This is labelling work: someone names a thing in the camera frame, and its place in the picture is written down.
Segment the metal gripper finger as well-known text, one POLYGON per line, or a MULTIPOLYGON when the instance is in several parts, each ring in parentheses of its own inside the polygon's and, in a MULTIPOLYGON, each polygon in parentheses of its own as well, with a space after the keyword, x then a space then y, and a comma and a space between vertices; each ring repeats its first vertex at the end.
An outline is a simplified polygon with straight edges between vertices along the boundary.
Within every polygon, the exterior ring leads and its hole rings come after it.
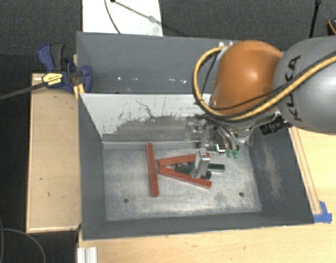
POLYGON ((199 169, 200 161, 201 161, 200 153, 196 153, 195 158, 194 158, 194 167, 193 167, 193 170, 190 172, 190 175, 192 178, 200 177, 200 169, 199 169))
POLYGON ((199 177, 205 177, 210 162, 210 155, 205 150, 199 151, 199 177))

